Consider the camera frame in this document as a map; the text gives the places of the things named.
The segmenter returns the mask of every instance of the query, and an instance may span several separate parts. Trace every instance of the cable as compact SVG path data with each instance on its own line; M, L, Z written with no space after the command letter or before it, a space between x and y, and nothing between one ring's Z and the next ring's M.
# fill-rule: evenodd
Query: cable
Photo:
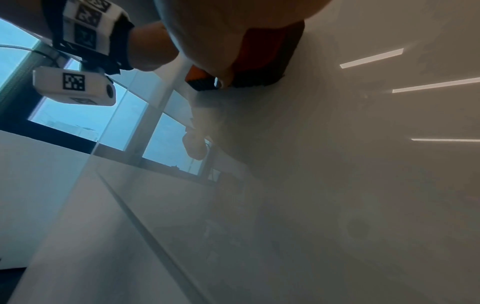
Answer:
M4 49L17 49L17 50L24 50L24 51L29 51L29 52L32 52L32 53L36 53L36 54L42 55L42 56L50 59L51 62L52 62L53 64L55 64L55 66L56 66L57 68L60 68L59 63L58 63L52 56L50 56L50 55L48 55L48 54L45 54L44 52L40 52L40 51L37 51L37 50L25 48L25 47L11 46L11 45L0 45L0 48L4 48Z

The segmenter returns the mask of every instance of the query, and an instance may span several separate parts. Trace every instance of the white device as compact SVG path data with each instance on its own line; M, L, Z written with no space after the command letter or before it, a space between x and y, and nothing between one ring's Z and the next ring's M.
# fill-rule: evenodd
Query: white device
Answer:
M33 86L39 94L66 104L113 106L117 100L110 78L95 72L38 67Z

